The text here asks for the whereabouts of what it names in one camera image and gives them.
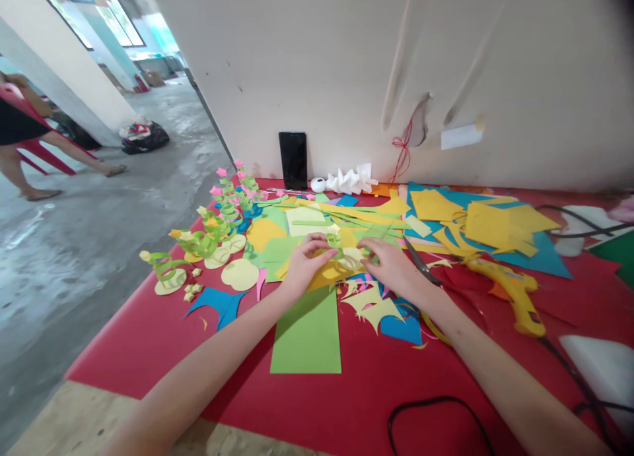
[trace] yellow glue gun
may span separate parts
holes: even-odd
[[[471,271],[498,282],[505,289],[511,298],[516,331],[529,337],[546,334],[546,328],[527,294],[537,290],[535,278],[524,273],[517,274],[511,268],[480,258],[466,259],[463,264]]]

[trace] red plastic chair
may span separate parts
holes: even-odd
[[[42,115],[40,115],[40,113],[38,113],[38,110],[36,110],[35,107],[26,99],[26,97],[22,94],[22,91],[20,90],[20,88],[17,85],[14,85],[13,83],[5,83],[2,86],[0,86],[0,98],[2,98],[7,103],[12,104],[16,108],[18,108],[20,111],[22,111],[25,114],[29,115],[31,118],[39,121],[41,124],[45,125],[48,129],[53,131],[53,128],[51,128],[48,125],[48,123],[42,117]],[[75,146],[77,148],[80,148],[82,151],[84,151],[90,157],[92,157],[93,159],[96,159],[95,156],[93,156],[91,153],[89,153],[83,147],[80,147],[80,146],[76,145],[75,143],[73,143],[73,141],[71,141],[67,137],[66,137],[66,139],[73,146]],[[70,167],[68,167],[68,165],[66,165],[66,163],[64,163],[64,161],[59,159],[56,155],[54,155],[52,152],[50,152],[47,148],[42,146],[42,144],[40,143],[39,139],[29,139],[27,141],[22,141],[22,142],[18,143],[16,145],[16,147],[18,149],[27,150],[28,152],[34,154],[35,156],[37,156],[38,158],[42,159],[44,162],[47,162],[48,164],[50,164],[54,168],[57,168],[58,170],[61,170],[64,174],[67,174],[68,176],[74,176],[76,174],[73,169],[71,169]],[[29,166],[39,170],[44,175],[47,175],[47,173],[41,167],[35,165],[35,163],[33,163],[33,161],[29,160],[23,154],[20,154],[20,156],[22,158],[22,161],[26,162]]]

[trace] floor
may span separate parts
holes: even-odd
[[[169,251],[172,228],[188,228],[210,201],[215,170],[231,164],[184,78],[127,98],[171,138],[163,149],[96,153],[129,171],[106,179],[64,159],[78,174],[29,181],[64,194],[29,203],[0,176],[0,454],[61,385],[64,372],[149,272],[139,252]]]

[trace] smartphone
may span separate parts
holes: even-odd
[[[307,190],[306,133],[280,133],[279,151],[282,155],[284,187]]]

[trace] hand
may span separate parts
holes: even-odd
[[[327,251],[319,256],[314,256],[319,249]],[[328,245],[326,235],[323,233],[307,235],[304,243],[293,250],[289,261],[289,270],[280,288],[284,289],[285,294],[292,296],[293,299],[299,299],[319,268],[336,254],[337,250]]]
[[[389,289],[402,296],[412,304],[425,308],[429,296],[442,290],[425,278],[400,248],[384,242],[379,238],[364,238],[357,248],[368,248],[370,256],[378,256],[378,264],[363,259],[365,269]]]

